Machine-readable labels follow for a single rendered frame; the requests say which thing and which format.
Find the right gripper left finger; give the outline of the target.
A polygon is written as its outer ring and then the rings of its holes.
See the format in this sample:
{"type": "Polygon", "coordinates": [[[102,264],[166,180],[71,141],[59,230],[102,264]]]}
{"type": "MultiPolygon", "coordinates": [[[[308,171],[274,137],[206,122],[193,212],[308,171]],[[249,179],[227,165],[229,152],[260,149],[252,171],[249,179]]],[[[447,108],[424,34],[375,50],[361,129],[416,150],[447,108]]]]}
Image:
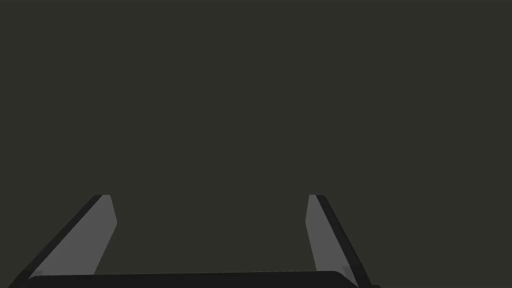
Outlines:
{"type": "Polygon", "coordinates": [[[92,275],[117,226],[110,195],[94,195],[16,276],[21,287],[36,276],[92,275]]]}

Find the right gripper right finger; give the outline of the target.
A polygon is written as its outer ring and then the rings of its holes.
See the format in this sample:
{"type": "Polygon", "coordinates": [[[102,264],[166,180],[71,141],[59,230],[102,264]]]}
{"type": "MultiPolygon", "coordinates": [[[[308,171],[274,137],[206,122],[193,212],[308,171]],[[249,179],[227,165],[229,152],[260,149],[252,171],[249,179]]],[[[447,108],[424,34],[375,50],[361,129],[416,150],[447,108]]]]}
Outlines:
{"type": "Polygon", "coordinates": [[[305,226],[317,271],[340,273],[353,287],[372,286],[356,250],[324,195],[308,196],[305,226]]]}

